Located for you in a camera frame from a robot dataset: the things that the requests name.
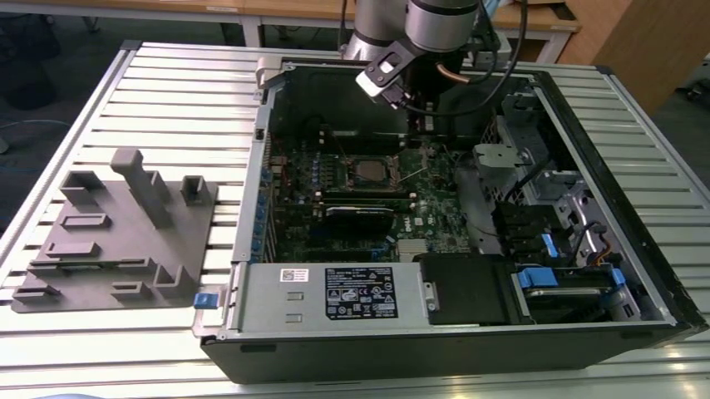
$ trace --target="green circuit board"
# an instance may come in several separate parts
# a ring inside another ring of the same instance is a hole
[[[430,147],[387,156],[322,154],[306,147],[276,155],[276,260],[399,261],[401,239],[425,239],[430,252],[470,252],[451,177],[455,157]],[[327,195],[337,199],[323,204]],[[391,209],[394,220],[385,237],[334,239],[315,234],[323,209],[333,206]]]

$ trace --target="cable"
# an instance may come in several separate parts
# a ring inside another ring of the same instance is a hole
[[[338,48],[337,51],[342,55],[341,48],[343,46],[343,33],[346,32],[346,10],[347,10],[347,0],[343,0],[341,5],[341,24],[338,28]]]
[[[481,233],[487,234],[487,235],[490,235],[491,237],[495,237],[497,239],[501,238],[501,236],[499,236],[498,234],[493,234],[493,233],[487,232],[487,231],[483,230],[481,227],[478,227],[475,224],[473,224],[471,227],[473,227],[474,229],[477,229]]]
[[[545,166],[550,163],[553,160],[551,155],[547,155],[543,160],[541,160],[534,166],[533,169],[530,169],[530,172],[526,174],[526,176],[517,181],[517,183],[510,188],[509,192],[506,193],[503,197],[503,202],[506,202],[513,194],[529,183],[529,181],[533,180],[533,178],[542,172],[542,169],[545,169]]]
[[[28,119],[27,121],[14,121],[14,122],[8,123],[7,125],[0,126],[0,130],[6,129],[8,127],[16,126],[16,125],[22,125],[24,123],[47,123],[47,124],[54,124],[54,125],[62,125],[62,126],[66,126],[66,127],[71,127],[71,124],[68,124],[67,122],[55,121],[55,120],[51,120],[51,119]]]
[[[599,266],[602,264],[602,259],[605,257],[609,256],[609,254],[611,254],[611,243],[609,242],[609,240],[606,239],[606,237],[603,236],[603,234],[599,234],[599,240],[603,242],[603,250],[602,252],[595,256],[595,258],[591,260],[591,262],[589,263],[587,266]]]
[[[590,220],[587,224],[582,227],[582,231],[579,232],[579,237],[577,237],[575,245],[573,246],[573,251],[569,254],[569,263],[567,266],[571,268],[575,265],[577,261],[577,253],[579,252],[579,248],[582,247],[582,241],[585,240],[585,234],[587,233],[587,230],[591,229],[595,224],[601,224],[598,220]]]
[[[42,172],[42,169],[30,169],[30,168],[12,168],[10,166],[0,166],[0,172],[12,172],[12,173],[32,173]]]
[[[493,30],[493,24],[490,23],[489,13],[486,12],[486,8],[485,8],[485,5],[483,5],[483,0],[478,0],[478,15],[479,15],[481,18],[487,20],[489,34],[494,37],[497,33]],[[454,81],[457,83],[462,83],[465,85],[475,85],[478,83],[482,83],[482,82],[485,82],[485,81],[487,81],[490,79],[490,77],[493,76],[493,72],[497,70],[498,50],[493,47],[491,52],[493,52],[493,63],[489,66],[489,70],[486,71],[486,73],[483,75],[478,76],[474,79],[471,79],[470,77],[467,77],[465,75],[459,75],[458,73],[450,71],[449,68],[441,62],[438,62],[438,64],[437,64],[437,70],[443,75],[443,77],[446,77],[447,79],[450,79],[451,81]]]
[[[303,44],[302,47],[304,47],[304,46],[307,46],[307,45],[310,45],[310,44],[312,43],[312,41],[315,40],[315,38],[316,38],[316,36],[319,35],[319,33],[320,33],[322,30],[323,30],[322,27],[319,27],[319,28],[315,30],[315,33],[312,34],[311,38],[308,39],[308,42],[306,42],[306,43]]]
[[[459,75],[455,72],[451,72],[442,62],[437,63],[437,70],[442,74],[442,76],[450,81],[454,81],[455,83],[462,83],[465,85],[469,84],[470,78],[463,75]]]
[[[510,59],[510,65],[509,65],[509,68],[506,69],[506,72],[503,73],[503,77],[498,81],[497,86],[494,87],[494,89],[490,92],[490,94],[486,97],[486,99],[477,106],[474,106],[469,110],[462,110],[462,111],[453,111],[453,112],[427,111],[427,110],[423,110],[421,108],[417,108],[411,104],[405,104],[405,109],[406,110],[409,110],[411,112],[417,112],[418,114],[422,114],[425,116],[449,116],[449,117],[451,117],[451,116],[462,116],[462,115],[474,113],[478,110],[481,110],[485,106],[489,105],[490,100],[493,100],[493,98],[497,96],[498,92],[501,91],[501,89],[503,87],[503,84],[509,80],[510,75],[513,74],[513,71],[515,70],[515,67],[518,65],[518,58],[521,56],[521,48],[523,46],[525,35],[526,35],[527,29],[529,29],[529,0],[521,0],[521,6],[522,6],[522,11],[521,11],[521,35],[519,35],[519,38],[518,38],[518,43],[515,45],[515,50],[513,52],[513,57]]]

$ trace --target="wooden table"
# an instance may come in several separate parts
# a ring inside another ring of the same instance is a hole
[[[0,1],[0,10],[83,17],[123,17],[174,21],[239,23],[248,47],[263,47],[266,25],[339,27],[341,0],[16,0]],[[353,28],[355,4],[349,0],[346,25]],[[498,9],[494,25],[506,37],[518,38],[521,8],[517,4]],[[578,21],[557,17],[547,6],[530,7],[527,38],[542,41],[538,62],[554,63]]]

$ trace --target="black cable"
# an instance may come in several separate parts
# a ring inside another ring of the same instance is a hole
[[[486,5],[483,4],[483,0],[478,0],[478,12],[482,15],[481,18],[486,21],[486,23],[489,25],[490,37],[495,37],[497,32],[493,29],[493,22],[490,21],[489,13],[486,12]],[[491,46],[490,48],[493,49],[491,50],[491,52],[493,52],[493,63],[490,64],[489,70],[486,71],[486,73],[482,76],[477,77],[475,79],[470,79],[469,83],[466,83],[467,85],[475,85],[478,83],[482,83],[482,82],[487,81],[490,79],[490,77],[493,76],[493,72],[495,72],[495,70],[497,70],[498,49],[494,46]]]
[[[543,160],[541,160],[534,166],[533,166],[533,169],[530,169],[530,172],[526,174],[526,176],[523,176],[522,179],[519,179],[519,181],[517,181],[517,183],[513,185],[513,187],[510,188],[509,192],[506,193],[505,197],[503,197],[503,202],[506,202],[510,197],[513,196],[513,194],[529,183],[529,181],[533,180],[533,178],[542,172],[542,169],[545,169],[545,166],[547,166],[547,164],[550,163],[550,161],[553,160],[553,157],[551,155],[547,155],[545,157]]]
[[[501,88],[503,87],[503,84],[509,80],[510,75],[513,74],[513,71],[515,70],[515,67],[518,65],[518,57],[521,56],[521,47],[523,46],[525,35],[526,35],[527,30],[529,30],[529,0],[519,0],[519,1],[521,1],[521,6],[522,6],[522,11],[521,11],[521,36],[518,38],[518,43],[515,45],[515,50],[513,51],[513,57],[510,59],[509,68],[506,69],[506,72],[503,73],[503,77],[498,81],[498,84],[494,87],[494,89],[490,92],[490,94],[486,97],[486,99],[481,102],[481,104],[478,104],[477,106],[474,106],[469,110],[453,111],[453,112],[427,111],[427,110],[423,110],[421,108],[417,108],[415,106],[413,106],[410,104],[405,104],[405,109],[407,111],[417,112],[418,114],[422,114],[425,116],[449,116],[449,117],[451,117],[451,116],[462,116],[462,115],[470,114],[473,112],[477,112],[478,110],[481,110],[483,107],[486,107],[489,105],[490,100],[493,100],[493,98],[497,96],[498,92],[501,91]]]
[[[316,36],[320,34],[320,31],[323,30],[322,27],[319,27],[316,30],[315,30],[315,33],[312,34],[311,38],[308,39],[308,42],[306,42],[303,44],[303,46],[307,46],[312,43],[312,41],[315,40]]]
[[[343,0],[341,5],[341,25],[338,28],[338,48],[337,51],[341,53],[341,48],[343,46],[343,33],[346,32],[346,10],[347,10],[347,0]]]
[[[577,237],[575,245],[573,246],[573,252],[569,254],[569,263],[567,267],[573,267],[575,265],[577,261],[577,253],[579,252],[579,248],[582,247],[582,241],[585,240],[585,234],[587,233],[589,229],[591,229],[595,224],[601,224],[598,220],[590,220],[587,224],[582,227],[582,231],[579,232],[579,237]]]

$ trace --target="chip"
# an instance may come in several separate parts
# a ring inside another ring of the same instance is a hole
[[[355,164],[355,175],[367,181],[382,182],[387,179],[387,169],[379,160],[362,160]]]

